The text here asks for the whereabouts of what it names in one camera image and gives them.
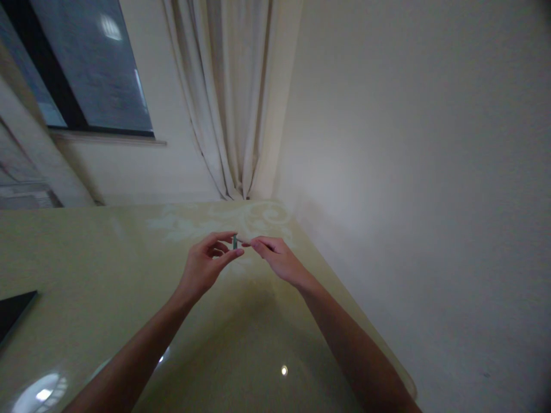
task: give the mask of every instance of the window frame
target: window frame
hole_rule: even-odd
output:
[[[88,124],[30,0],[0,0],[0,2],[67,125],[67,127],[48,125],[49,129],[155,139],[153,131],[108,128]]]

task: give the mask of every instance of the white curtain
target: white curtain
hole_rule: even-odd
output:
[[[276,1],[164,0],[196,143],[227,200],[254,185]]]
[[[14,195],[20,187],[43,186],[64,207],[95,205],[52,142],[32,91],[1,42],[0,185],[0,196]]]

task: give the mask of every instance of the glossy table surface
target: glossy table surface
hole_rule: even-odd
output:
[[[0,412],[60,411],[170,297],[190,246],[229,230],[284,238],[415,394],[279,202],[50,209],[0,213],[0,299],[40,293],[0,349]],[[190,312],[135,411],[300,410],[360,409],[298,292],[247,249]]]

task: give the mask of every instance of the left hand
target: left hand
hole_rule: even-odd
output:
[[[189,299],[195,303],[214,285],[225,266],[244,254],[241,248],[230,250],[222,243],[231,243],[236,233],[211,232],[204,240],[189,249],[184,274],[174,292],[176,300]]]

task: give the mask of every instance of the forearm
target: forearm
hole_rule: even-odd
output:
[[[396,370],[375,342],[311,275],[297,289],[362,406],[418,411]]]
[[[64,412],[131,411],[194,304],[192,299],[171,298]]]

